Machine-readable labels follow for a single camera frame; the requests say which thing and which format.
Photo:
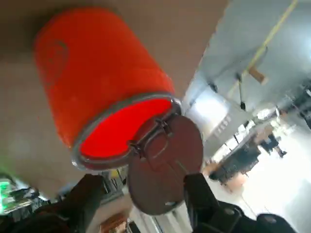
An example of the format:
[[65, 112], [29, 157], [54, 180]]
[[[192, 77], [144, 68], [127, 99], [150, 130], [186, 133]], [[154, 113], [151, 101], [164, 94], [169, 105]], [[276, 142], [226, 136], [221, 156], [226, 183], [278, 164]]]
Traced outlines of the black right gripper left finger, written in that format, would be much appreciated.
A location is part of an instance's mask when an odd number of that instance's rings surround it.
[[104, 196], [104, 177], [85, 175], [56, 204], [37, 210], [35, 233], [85, 233]]

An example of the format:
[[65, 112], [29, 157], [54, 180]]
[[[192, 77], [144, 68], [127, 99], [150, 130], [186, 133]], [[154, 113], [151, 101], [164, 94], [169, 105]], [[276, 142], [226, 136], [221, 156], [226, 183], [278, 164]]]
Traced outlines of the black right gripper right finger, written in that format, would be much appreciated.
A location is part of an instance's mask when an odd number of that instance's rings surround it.
[[260, 214], [251, 219], [239, 206], [217, 200], [201, 173], [184, 177], [184, 199], [194, 233], [295, 232], [278, 215]]

